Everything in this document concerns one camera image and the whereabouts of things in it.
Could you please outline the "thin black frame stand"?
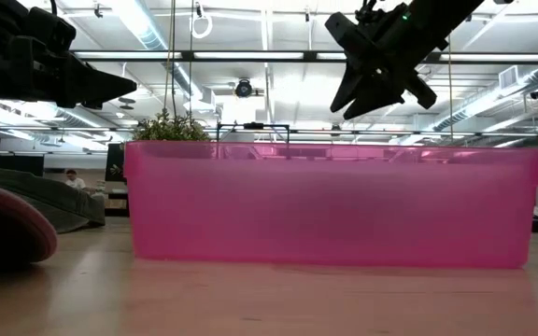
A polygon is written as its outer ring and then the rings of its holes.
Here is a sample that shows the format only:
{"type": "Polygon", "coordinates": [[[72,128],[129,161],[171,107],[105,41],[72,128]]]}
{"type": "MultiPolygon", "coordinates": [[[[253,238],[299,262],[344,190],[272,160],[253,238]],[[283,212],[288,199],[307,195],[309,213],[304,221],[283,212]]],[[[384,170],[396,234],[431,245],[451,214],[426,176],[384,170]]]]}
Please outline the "thin black frame stand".
{"type": "Polygon", "coordinates": [[[225,132],[226,135],[230,133],[237,133],[238,131],[251,131],[252,133],[263,133],[264,131],[269,131],[276,137],[281,138],[286,144],[290,142],[289,124],[261,123],[255,121],[243,124],[224,124],[219,122],[214,128],[216,142],[221,141],[220,133],[223,128],[227,128],[227,131],[225,132]]]}

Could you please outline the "pink translucent plastic bin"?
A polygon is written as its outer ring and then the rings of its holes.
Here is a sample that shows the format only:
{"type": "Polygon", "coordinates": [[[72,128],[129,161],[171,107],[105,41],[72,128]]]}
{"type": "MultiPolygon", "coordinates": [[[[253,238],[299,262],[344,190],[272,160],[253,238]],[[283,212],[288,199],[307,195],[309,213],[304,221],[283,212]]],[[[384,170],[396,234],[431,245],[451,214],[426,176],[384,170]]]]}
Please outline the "pink translucent plastic bin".
{"type": "Polygon", "coordinates": [[[134,141],[145,259],[519,268],[538,150],[134,141]]]}

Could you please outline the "black sign board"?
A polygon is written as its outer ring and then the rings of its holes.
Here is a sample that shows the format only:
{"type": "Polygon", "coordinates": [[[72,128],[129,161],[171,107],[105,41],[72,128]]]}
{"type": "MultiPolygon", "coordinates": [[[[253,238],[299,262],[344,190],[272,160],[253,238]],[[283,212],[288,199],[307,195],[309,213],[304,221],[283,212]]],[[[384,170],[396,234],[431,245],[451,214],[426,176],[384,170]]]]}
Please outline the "black sign board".
{"type": "Polygon", "coordinates": [[[123,174],[124,165],[124,143],[109,144],[106,154],[106,182],[125,182],[123,174]]]}

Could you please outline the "person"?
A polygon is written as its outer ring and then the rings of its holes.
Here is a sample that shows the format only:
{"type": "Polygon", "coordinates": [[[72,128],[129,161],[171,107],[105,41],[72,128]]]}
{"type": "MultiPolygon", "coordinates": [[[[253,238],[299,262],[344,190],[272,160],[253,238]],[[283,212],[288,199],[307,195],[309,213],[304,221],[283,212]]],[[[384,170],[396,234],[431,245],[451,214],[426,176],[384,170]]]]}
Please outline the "person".
{"type": "Polygon", "coordinates": [[[86,183],[84,182],[82,178],[78,177],[78,173],[76,170],[68,169],[65,172],[65,175],[66,175],[65,184],[68,187],[71,187],[73,189],[85,189],[86,188],[86,183]]]}

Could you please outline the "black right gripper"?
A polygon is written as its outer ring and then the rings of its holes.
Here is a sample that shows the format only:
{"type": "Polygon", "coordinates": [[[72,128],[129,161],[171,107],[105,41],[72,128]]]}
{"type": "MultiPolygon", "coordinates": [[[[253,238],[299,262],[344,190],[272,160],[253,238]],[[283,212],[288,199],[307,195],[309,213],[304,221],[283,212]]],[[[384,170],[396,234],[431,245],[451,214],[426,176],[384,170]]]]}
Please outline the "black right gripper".
{"type": "Polygon", "coordinates": [[[437,95],[418,77],[416,66],[433,49],[445,48],[449,34],[447,0],[413,0],[391,11],[375,10],[370,0],[357,11],[357,22],[333,13],[325,27],[346,55],[346,69],[330,105],[335,113],[348,104],[344,119],[401,104],[412,93],[424,108],[437,95]]]}

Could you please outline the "dark grey cap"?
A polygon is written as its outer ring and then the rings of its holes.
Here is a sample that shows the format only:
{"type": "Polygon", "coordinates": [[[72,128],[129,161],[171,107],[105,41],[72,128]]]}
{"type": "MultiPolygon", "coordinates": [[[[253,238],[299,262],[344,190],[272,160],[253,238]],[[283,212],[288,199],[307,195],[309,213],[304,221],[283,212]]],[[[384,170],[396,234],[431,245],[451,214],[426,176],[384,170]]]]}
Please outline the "dark grey cap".
{"type": "Polygon", "coordinates": [[[32,205],[58,233],[106,225],[104,200],[64,182],[0,169],[0,188],[32,205]]]}

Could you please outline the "green potted plant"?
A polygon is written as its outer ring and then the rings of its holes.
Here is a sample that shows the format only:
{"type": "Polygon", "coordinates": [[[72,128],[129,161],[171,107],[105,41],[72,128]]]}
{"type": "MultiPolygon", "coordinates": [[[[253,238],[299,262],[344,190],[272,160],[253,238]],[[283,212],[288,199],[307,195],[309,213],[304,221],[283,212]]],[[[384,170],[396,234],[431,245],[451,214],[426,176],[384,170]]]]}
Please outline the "green potted plant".
{"type": "Polygon", "coordinates": [[[208,142],[204,128],[192,117],[174,115],[167,110],[154,119],[143,119],[134,131],[133,141],[194,141],[208,142]]]}

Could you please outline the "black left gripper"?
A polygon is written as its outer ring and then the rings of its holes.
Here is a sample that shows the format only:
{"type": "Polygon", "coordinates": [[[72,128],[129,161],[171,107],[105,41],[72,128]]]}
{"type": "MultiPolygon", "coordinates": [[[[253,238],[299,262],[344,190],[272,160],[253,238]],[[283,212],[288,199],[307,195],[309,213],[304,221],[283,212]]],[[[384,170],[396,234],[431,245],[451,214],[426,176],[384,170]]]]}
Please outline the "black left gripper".
{"type": "Polygon", "coordinates": [[[128,78],[97,70],[69,52],[55,53],[26,35],[14,38],[14,98],[101,110],[137,89],[128,78]]]}

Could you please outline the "black metal rig frame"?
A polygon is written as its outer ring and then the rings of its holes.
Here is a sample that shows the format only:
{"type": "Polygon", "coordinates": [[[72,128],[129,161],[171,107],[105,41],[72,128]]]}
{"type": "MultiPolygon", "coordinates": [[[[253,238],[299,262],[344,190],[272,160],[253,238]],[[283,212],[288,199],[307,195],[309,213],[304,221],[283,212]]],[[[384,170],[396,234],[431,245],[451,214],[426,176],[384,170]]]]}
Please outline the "black metal rig frame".
{"type": "MultiPolygon", "coordinates": [[[[76,50],[74,54],[85,62],[182,62],[211,63],[344,63],[344,52],[324,51],[154,51],[154,50],[76,50]]],[[[432,52],[425,64],[538,64],[538,53],[443,53],[432,52]]]]}

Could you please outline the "maroon red cap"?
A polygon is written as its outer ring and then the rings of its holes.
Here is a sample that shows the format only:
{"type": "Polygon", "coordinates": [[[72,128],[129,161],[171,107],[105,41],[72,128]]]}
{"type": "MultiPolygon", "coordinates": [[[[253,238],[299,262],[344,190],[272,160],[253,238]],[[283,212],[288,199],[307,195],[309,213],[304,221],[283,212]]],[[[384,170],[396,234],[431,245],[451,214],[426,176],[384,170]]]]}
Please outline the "maroon red cap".
{"type": "Polygon", "coordinates": [[[0,189],[0,259],[33,263],[50,258],[57,248],[50,222],[25,200],[0,189]]]}

